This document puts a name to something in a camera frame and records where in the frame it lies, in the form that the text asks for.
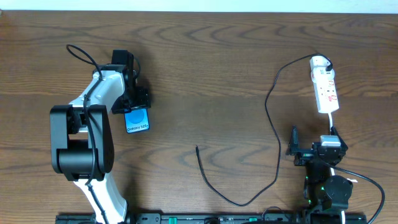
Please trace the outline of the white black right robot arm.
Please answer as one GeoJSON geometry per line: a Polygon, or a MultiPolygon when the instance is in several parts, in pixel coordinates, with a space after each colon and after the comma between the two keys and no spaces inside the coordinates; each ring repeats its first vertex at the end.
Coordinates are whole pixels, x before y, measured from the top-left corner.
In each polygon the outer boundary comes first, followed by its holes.
{"type": "Polygon", "coordinates": [[[295,157],[295,166],[305,167],[304,196],[310,201],[313,213],[340,213],[348,208],[353,183],[331,173],[347,150],[348,146],[336,128],[332,128],[329,135],[320,136],[320,140],[309,149],[300,147],[298,130],[295,126],[292,128],[287,152],[295,157]]]}

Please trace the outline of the small white paper scrap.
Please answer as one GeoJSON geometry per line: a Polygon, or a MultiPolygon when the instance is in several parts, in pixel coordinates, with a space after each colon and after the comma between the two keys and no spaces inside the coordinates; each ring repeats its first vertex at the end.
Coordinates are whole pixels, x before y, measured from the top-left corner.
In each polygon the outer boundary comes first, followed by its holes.
{"type": "Polygon", "coordinates": [[[347,180],[351,181],[352,183],[358,183],[358,181],[356,179],[349,179],[347,178],[347,180]]]}

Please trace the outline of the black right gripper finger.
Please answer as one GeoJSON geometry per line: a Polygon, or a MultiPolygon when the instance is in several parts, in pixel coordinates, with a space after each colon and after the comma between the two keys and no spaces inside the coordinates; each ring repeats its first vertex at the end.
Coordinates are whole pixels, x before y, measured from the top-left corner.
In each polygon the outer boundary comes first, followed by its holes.
{"type": "Polygon", "coordinates": [[[293,125],[286,154],[294,156],[296,155],[296,153],[299,152],[299,150],[300,150],[300,144],[299,144],[298,130],[297,127],[293,125]]]}
{"type": "Polygon", "coordinates": [[[338,134],[337,129],[336,129],[335,126],[332,126],[332,127],[331,127],[331,134],[338,137],[342,149],[347,149],[347,148],[348,148],[348,146],[346,145],[346,143],[344,142],[344,140],[343,140],[343,139],[341,138],[341,136],[338,134]]]}

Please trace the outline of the white power strip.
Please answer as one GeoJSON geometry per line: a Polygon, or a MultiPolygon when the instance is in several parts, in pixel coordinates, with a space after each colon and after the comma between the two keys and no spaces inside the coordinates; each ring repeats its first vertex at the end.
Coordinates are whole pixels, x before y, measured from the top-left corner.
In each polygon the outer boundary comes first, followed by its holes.
{"type": "Polygon", "coordinates": [[[335,86],[335,71],[330,61],[321,55],[310,59],[311,79],[319,113],[328,114],[339,109],[335,86]]]}

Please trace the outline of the blue Galaxy smartphone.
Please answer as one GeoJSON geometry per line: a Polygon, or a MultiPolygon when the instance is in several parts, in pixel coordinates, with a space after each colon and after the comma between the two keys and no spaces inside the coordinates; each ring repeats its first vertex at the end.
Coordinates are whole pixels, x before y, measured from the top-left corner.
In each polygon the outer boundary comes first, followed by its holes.
{"type": "Polygon", "coordinates": [[[126,132],[128,134],[147,131],[150,129],[147,109],[134,110],[124,114],[126,132]]]}

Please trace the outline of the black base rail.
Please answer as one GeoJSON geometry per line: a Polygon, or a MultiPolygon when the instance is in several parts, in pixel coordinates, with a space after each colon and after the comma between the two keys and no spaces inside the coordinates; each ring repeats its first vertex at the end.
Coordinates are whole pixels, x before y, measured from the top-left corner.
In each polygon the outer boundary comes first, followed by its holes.
{"type": "MultiPolygon", "coordinates": [[[[341,223],[339,216],[336,215],[313,215],[312,220],[306,223],[341,223]]],[[[55,223],[100,223],[96,221],[95,214],[92,215],[57,215],[55,223]]],[[[137,215],[127,215],[124,222],[133,224],[237,224],[237,223],[304,223],[302,217],[293,214],[283,214],[282,212],[272,211],[265,215],[161,215],[159,213],[140,213],[137,215]]],[[[367,223],[366,216],[360,214],[346,214],[345,223],[367,223]]]]}

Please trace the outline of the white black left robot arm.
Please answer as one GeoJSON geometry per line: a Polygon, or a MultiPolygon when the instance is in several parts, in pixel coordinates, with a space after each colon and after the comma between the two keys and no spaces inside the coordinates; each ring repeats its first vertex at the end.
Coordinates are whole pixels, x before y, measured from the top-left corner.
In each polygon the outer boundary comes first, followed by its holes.
{"type": "Polygon", "coordinates": [[[114,50],[104,65],[91,56],[85,62],[95,68],[91,83],[69,104],[50,110],[50,151],[54,171],[81,189],[94,212],[57,215],[55,221],[136,223],[111,172],[114,143],[108,115],[124,115],[128,133],[149,129],[149,91],[137,85],[141,65],[128,50],[114,50]]]}

